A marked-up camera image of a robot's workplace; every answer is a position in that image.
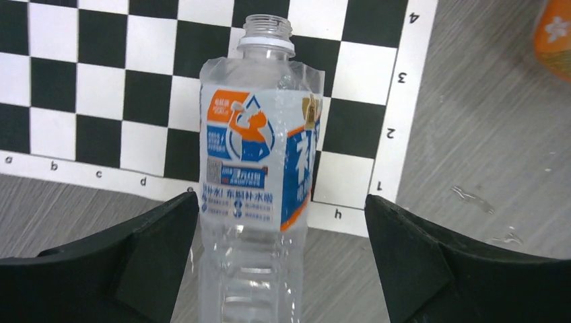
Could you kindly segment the orange crushed plastic bottle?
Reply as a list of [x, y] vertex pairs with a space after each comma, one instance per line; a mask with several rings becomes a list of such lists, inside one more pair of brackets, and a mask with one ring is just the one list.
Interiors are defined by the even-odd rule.
[[537, 61], [570, 83], [570, 0], [540, 1], [533, 31]]

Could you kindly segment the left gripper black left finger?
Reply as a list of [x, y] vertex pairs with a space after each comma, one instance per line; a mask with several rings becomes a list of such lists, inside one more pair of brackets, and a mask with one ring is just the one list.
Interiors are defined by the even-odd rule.
[[2, 259], [1, 321], [171, 321], [198, 217], [184, 192], [34, 258]]

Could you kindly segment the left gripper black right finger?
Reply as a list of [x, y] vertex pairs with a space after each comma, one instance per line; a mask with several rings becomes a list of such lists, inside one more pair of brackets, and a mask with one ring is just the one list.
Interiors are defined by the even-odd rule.
[[570, 261], [442, 227], [381, 196], [364, 214], [391, 322], [569, 322]]

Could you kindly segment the clear bottle blue label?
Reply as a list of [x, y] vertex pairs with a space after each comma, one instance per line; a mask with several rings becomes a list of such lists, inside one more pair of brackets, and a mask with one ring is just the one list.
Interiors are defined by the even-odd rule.
[[244, 30], [199, 76], [199, 321], [299, 322], [325, 74], [294, 60], [287, 19]]

